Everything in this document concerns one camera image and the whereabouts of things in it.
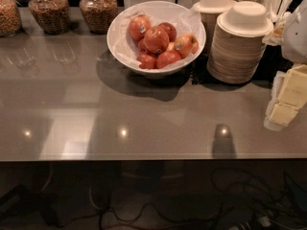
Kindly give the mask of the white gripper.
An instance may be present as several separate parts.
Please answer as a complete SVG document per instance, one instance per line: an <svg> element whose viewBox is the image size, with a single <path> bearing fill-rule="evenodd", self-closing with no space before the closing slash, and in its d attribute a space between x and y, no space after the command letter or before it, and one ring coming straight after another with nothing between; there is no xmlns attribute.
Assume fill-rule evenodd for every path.
<svg viewBox="0 0 307 230"><path fill-rule="evenodd" d="M272 98L266 109L264 127L281 131L307 104L307 65L295 64L286 73L277 71L272 82Z"/></svg>

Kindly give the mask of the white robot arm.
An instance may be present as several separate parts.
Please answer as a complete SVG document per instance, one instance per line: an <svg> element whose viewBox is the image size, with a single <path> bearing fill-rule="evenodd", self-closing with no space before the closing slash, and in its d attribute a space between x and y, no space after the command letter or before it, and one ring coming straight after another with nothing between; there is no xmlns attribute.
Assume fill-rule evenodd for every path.
<svg viewBox="0 0 307 230"><path fill-rule="evenodd" d="M307 0L287 17L280 44L282 57L294 65L273 80L264 126L275 131L287 127L307 104Z"/></svg>

